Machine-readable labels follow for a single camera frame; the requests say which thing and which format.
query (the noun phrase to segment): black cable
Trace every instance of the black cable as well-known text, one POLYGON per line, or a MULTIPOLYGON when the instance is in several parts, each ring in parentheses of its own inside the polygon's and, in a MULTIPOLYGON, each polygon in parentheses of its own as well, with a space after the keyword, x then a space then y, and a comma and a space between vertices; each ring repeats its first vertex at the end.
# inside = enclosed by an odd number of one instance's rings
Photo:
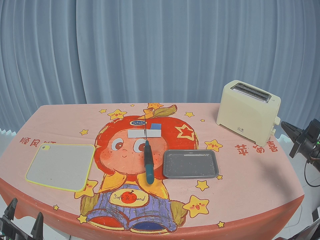
POLYGON ((317 188, 317 187, 320 187, 320 185, 313 186, 313 185, 311 185, 311 184, 307 181, 307 177, 306 177, 306 167, 307 167, 307 163, 308 163, 308 161, 309 161, 309 158, 310 158, 310 156, 309 156, 308 159, 306 160, 306 164, 305 164, 305 166, 304 166, 304 179, 306 180, 306 183, 307 183, 310 187, 317 188))

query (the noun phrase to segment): cartoon apple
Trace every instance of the cartoon apple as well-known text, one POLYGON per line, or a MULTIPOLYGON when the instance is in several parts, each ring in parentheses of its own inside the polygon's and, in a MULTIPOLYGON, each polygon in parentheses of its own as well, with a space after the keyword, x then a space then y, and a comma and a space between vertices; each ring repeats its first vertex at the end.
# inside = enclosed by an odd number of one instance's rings
POLYGON ((137 200, 137 195, 133 193, 134 191, 131 190, 131 192, 126 191, 121 195, 121 201, 125 204, 132 204, 137 200))

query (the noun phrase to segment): blue sponge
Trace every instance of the blue sponge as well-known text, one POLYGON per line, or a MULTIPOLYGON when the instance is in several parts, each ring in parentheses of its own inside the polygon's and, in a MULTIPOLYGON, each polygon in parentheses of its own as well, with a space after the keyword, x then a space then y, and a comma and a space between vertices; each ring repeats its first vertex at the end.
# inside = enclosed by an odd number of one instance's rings
POLYGON ((152 123, 150 129, 151 130, 161 130, 161 124, 160 123, 152 123))

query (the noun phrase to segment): toaster lever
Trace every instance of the toaster lever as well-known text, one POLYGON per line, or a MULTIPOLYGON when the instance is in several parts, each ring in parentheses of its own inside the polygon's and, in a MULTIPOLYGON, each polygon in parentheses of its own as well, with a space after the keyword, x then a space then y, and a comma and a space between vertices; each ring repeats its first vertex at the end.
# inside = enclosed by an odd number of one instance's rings
POLYGON ((275 118, 274 124, 275 124, 275 125, 279 125, 279 124, 280 124, 280 118, 279 118, 279 117, 276 117, 276 118, 275 118))

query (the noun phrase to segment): toaster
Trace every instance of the toaster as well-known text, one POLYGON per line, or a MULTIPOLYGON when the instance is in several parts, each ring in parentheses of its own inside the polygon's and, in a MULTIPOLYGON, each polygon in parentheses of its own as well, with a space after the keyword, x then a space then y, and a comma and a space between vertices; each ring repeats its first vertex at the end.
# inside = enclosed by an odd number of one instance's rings
POLYGON ((278 96, 234 80, 223 88, 217 124, 263 147, 280 124, 280 103, 278 96))

